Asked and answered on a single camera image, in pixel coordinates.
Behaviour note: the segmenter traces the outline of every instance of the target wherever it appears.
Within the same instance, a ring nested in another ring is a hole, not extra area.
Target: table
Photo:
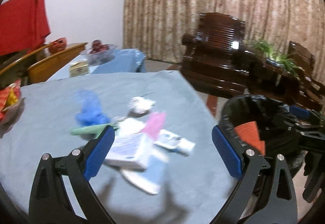
[[[110,117],[128,113],[135,96],[156,101],[165,111],[165,129],[196,143],[193,154],[167,153],[166,180],[150,196],[129,184],[120,173],[102,165],[90,184],[117,224],[208,224],[229,197],[229,175],[211,137],[216,124],[205,103],[178,71],[77,76],[22,87],[25,110],[11,131],[0,137],[0,182],[11,200],[28,212],[29,196],[42,154],[65,156],[87,139],[69,135],[80,110],[75,91],[91,89]],[[146,121],[147,116],[140,118]],[[83,216],[72,187],[64,178],[77,215]]]
[[[145,72],[146,67],[144,60],[145,54],[141,51],[129,48],[129,49],[115,49],[113,51],[115,58],[100,66],[90,67],[90,74],[108,74],[117,72]],[[84,59],[82,55],[78,55],[72,59],[69,63]],[[69,63],[62,67],[58,72],[51,76],[48,80],[60,80],[69,77]]]

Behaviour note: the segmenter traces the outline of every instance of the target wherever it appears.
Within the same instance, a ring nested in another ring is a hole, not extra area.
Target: pink comb
[[[149,119],[146,123],[146,126],[140,131],[140,133],[146,133],[151,139],[156,141],[158,139],[160,130],[163,128],[165,119],[165,112],[151,113],[149,115]]]

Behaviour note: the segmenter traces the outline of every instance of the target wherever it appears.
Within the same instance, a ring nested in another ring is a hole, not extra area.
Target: green plant
[[[291,58],[288,58],[288,55],[282,54],[280,51],[275,51],[273,45],[268,43],[266,40],[252,40],[246,41],[245,43],[251,45],[256,50],[262,51],[267,58],[278,62],[286,71],[295,77],[298,77],[295,69],[300,67],[296,65],[295,61]]]

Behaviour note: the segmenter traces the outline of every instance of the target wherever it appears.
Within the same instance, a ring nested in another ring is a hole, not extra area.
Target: beige curtain
[[[323,0],[125,0],[124,46],[181,62],[182,35],[195,32],[200,12],[244,20],[247,40],[263,37],[284,52],[289,40],[301,43],[316,57],[315,78],[325,82]]]

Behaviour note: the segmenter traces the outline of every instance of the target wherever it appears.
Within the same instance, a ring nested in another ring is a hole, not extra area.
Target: small box
[[[145,170],[152,152],[153,142],[146,133],[115,137],[105,164],[132,170]]]
[[[89,73],[89,66],[87,60],[79,60],[72,62],[69,66],[69,75],[74,77],[77,75],[85,75]]]

